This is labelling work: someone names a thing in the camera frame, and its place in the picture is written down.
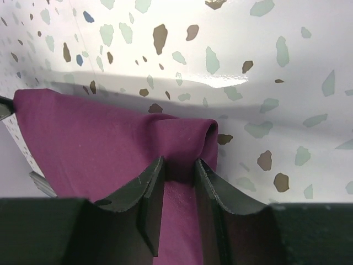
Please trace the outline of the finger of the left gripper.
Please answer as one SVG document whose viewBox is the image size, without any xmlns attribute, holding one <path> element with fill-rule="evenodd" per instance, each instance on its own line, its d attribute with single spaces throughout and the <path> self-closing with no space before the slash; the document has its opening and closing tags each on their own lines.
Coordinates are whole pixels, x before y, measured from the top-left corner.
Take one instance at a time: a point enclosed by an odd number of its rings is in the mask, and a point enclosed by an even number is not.
<svg viewBox="0 0 353 265">
<path fill-rule="evenodd" d="M 0 96 L 0 120 L 3 120 L 15 113 L 12 99 Z"/>
</svg>

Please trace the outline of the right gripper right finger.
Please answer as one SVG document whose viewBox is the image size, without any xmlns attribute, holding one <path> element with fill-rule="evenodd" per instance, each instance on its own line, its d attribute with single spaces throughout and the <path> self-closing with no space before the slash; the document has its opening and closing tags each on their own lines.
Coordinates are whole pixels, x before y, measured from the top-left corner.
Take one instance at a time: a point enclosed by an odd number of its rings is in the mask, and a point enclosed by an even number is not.
<svg viewBox="0 0 353 265">
<path fill-rule="evenodd" d="M 204 264 L 351 264 L 352 204 L 263 204 L 195 163 Z"/>
</svg>

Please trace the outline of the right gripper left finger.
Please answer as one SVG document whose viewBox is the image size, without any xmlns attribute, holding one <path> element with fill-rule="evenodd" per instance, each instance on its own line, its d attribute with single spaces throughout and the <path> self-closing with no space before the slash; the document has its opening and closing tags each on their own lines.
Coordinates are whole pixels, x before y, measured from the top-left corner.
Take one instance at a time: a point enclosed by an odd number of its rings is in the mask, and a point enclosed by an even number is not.
<svg viewBox="0 0 353 265">
<path fill-rule="evenodd" d="M 164 158 L 106 198 L 4 198 L 2 264 L 152 264 L 158 255 Z"/>
</svg>

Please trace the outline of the purple cloth mat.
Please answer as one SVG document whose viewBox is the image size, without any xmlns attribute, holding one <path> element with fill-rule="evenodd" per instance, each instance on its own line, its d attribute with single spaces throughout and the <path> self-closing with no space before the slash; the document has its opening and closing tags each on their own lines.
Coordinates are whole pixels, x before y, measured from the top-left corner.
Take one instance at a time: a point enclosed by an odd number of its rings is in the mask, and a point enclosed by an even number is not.
<svg viewBox="0 0 353 265">
<path fill-rule="evenodd" d="M 194 163 L 217 166 L 218 124 L 142 114 L 50 89 L 14 94 L 23 139 L 55 193 L 96 201 L 137 177 L 156 158 L 167 163 L 155 264 L 201 264 Z"/>
</svg>

